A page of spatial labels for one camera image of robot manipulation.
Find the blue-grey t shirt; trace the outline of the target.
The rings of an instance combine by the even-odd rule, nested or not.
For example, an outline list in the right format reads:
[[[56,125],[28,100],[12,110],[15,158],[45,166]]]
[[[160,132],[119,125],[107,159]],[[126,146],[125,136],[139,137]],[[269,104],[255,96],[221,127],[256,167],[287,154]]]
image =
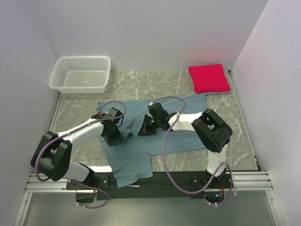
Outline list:
[[[153,155],[205,148],[194,131],[169,132],[166,142],[163,141],[166,131],[161,128],[153,135],[139,136],[144,116],[148,113],[148,105],[152,101],[152,99],[124,101],[127,112],[119,128],[122,139],[114,145],[107,145],[102,136],[98,138],[119,188],[131,185],[140,178],[152,177]]]

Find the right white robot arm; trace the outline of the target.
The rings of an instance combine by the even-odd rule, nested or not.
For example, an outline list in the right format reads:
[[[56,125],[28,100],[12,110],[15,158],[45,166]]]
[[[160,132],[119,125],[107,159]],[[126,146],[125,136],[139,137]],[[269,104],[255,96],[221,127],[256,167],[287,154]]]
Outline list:
[[[171,131],[194,131],[208,150],[207,184],[217,188],[223,182],[226,166],[216,168],[226,162],[226,149],[233,134],[231,127],[212,109],[200,113],[171,113],[161,103],[148,106],[149,113],[144,116],[139,136],[156,134],[157,129]]]

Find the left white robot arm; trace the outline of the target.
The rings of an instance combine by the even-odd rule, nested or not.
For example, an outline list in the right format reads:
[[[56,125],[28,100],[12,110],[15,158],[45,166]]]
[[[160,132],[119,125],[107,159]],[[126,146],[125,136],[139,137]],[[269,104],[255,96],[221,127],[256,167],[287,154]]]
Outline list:
[[[78,146],[93,137],[102,136],[107,145],[122,138],[117,123],[124,114],[116,108],[107,113],[93,115],[85,123],[68,131],[46,132],[31,159],[35,173],[42,173],[48,179],[58,181],[62,178],[76,180],[83,189],[94,183],[94,171],[88,166],[71,161],[71,153]]]

